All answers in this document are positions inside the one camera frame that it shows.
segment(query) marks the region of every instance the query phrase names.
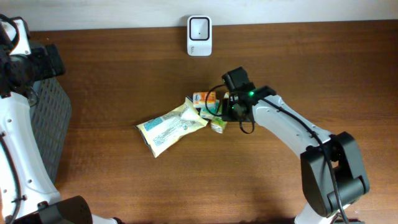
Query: white plastic package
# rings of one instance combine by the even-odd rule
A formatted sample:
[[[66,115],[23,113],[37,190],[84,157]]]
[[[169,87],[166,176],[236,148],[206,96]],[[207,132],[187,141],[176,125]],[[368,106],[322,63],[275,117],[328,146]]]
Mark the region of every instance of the white plastic package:
[[[163,116],[139,124],[136,128],[156,158],[184,135],[204,128],[207,122],[199,116],[192,101],[185,98],[183,105]]]

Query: white background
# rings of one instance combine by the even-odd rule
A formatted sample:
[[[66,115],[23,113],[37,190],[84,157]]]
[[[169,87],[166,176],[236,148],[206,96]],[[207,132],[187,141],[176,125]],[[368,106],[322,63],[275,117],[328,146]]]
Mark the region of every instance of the white background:
[[[0,0],[0,13],[30,30],[185,26],[188,15],[213,25],[398,19],[398,0]]]

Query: brown table surface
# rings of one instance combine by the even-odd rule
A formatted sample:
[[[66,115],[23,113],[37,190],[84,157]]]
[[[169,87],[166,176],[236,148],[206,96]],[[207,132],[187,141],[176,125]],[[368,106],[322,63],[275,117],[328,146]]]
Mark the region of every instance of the brown table surface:
[[[347,210],[398,219],[398,22],[216,26],[213,53],[191,57],[186,28],[33,32],[56,43],[72,118],[56,187],[126,223],[237,223],[294,217],[306,200],[300,161],[268,130],[209,126],[154,159],[134,125],[243,66],[319,127],[352,134],[371,191]]]

